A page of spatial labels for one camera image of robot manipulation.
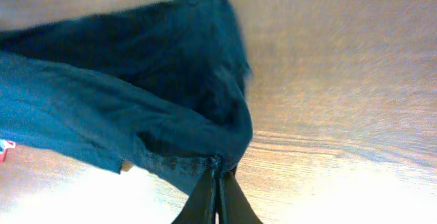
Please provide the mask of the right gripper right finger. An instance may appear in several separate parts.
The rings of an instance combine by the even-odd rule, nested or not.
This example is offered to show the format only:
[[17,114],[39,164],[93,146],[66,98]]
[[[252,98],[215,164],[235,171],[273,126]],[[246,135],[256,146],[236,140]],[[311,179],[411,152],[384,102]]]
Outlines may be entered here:
[[231,171],[218,179],[218,217],[220,224],[262,224]]

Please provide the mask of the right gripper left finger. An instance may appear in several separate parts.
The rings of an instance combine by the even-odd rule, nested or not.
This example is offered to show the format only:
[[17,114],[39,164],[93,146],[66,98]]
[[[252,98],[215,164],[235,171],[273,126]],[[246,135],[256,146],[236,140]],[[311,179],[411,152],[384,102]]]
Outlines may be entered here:
[[216,187],[214,170],[206,169],[172,224],[215,224]]

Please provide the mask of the navy blue shorts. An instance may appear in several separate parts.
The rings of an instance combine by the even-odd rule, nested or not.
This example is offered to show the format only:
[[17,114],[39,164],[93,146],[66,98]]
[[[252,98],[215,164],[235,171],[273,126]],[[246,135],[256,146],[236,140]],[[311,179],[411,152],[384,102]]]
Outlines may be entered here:
[[1,137],[191,193],[253,136],[229,0],[171,0],[1,33]]

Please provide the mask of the salmon pink folded garment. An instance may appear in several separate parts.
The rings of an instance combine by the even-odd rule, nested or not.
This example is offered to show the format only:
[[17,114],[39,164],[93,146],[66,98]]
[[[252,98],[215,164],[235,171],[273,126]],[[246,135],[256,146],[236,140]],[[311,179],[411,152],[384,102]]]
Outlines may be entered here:
[[2,139],[0,142],[0,163],[2,163],[7,155],[9,149],[14,149],[16,147],[16,143],[13,141]]

